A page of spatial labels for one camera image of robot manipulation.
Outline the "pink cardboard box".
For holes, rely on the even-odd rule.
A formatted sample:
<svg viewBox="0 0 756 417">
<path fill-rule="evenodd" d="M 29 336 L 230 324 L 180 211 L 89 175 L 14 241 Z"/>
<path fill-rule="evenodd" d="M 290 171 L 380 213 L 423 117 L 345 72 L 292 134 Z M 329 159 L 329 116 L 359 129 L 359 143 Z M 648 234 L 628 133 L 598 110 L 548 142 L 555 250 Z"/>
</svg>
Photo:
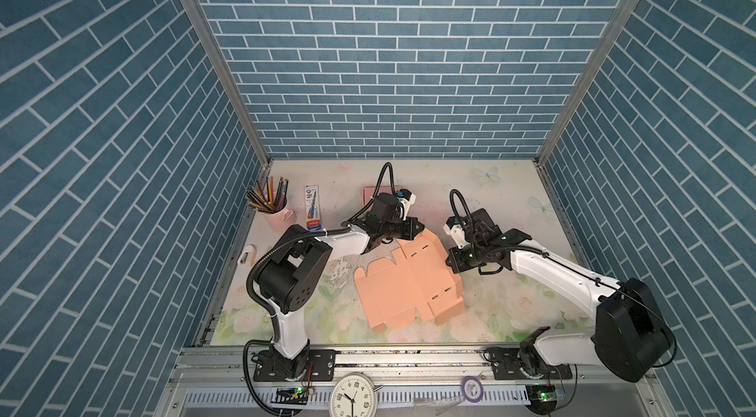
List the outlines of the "pink cardboard box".
<svg viewBox="0 0 756 417">
<path fill-rule="evenodd" d="M 362 199 L 364 204 L 369 204 L 376 194 L 392 194 L 390 186 L 381 186 L 378 191 L 374 187 L 364 187 L 362 190 Z"/>
</svg>

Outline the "tan cardboard box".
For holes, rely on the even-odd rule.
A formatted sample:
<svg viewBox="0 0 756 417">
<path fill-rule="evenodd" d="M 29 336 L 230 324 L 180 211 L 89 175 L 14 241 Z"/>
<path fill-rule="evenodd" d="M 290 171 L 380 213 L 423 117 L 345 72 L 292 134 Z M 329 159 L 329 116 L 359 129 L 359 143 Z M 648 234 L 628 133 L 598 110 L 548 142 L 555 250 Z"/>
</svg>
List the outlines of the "tan cardboard box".
<svg viewBox="0 0 756 417">
<path fill-rule="evenodd" d="M 372 261 L 354 273 L 354 284 L 374 332 L 400 330 L 416 318 L 442 326 L 465 312 L 462 278 L 447 265 L 447 250 L 425 229 L 401 240 L 389 258 Z"/>
</svg>

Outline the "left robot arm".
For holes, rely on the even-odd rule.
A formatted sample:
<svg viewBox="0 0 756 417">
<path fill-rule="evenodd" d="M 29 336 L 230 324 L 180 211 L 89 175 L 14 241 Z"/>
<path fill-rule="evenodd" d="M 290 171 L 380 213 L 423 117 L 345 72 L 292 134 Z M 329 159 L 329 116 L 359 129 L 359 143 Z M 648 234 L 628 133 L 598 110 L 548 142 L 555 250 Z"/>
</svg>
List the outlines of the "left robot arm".
<svg viewBox="0 0 756 417">
<path fill-rule="evenodd" d="M 424 230 L 409 215 L 416 199 L 407 189 L 380 193 L 368 204 L 364 217 L 347 220 L 335 230 L 309 231 L 293 225 L 253 265 L 246 292 L 267 311 L 274 331 L 269 349 L 262 353 L 257 381 L 299 381 L 309 372 L 310 340 L 303 308 L 328 261 L 367 254 L 388 240 L 415 239 Z"/>
</svg>

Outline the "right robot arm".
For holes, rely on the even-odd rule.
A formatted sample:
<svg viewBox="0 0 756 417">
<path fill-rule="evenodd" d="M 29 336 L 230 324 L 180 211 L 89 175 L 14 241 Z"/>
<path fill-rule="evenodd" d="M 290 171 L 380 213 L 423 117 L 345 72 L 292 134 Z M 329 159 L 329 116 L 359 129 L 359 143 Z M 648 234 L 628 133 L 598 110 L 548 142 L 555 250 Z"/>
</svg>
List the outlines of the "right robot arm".
<svg viewBox="0 0 756 417">
<path fill-rule="evenodd" d="M 502 231 L 483 208 L 449 217 L 444 231 L 455 243 L 446 261 L 455 273 L 485 274 L 485 266 L 495 263 L 500 271 L 535 279 L 592 321 L 576 332 L 542 326 L 522 340 L 517 360 L 529 378 L 562 365 L 590 365 L 636 383 L 665 366 L 663 356 L 675 356 L 676 337 L 643 281 L 620 281 L 576 265 L 519 229 Z"/>
</svg>

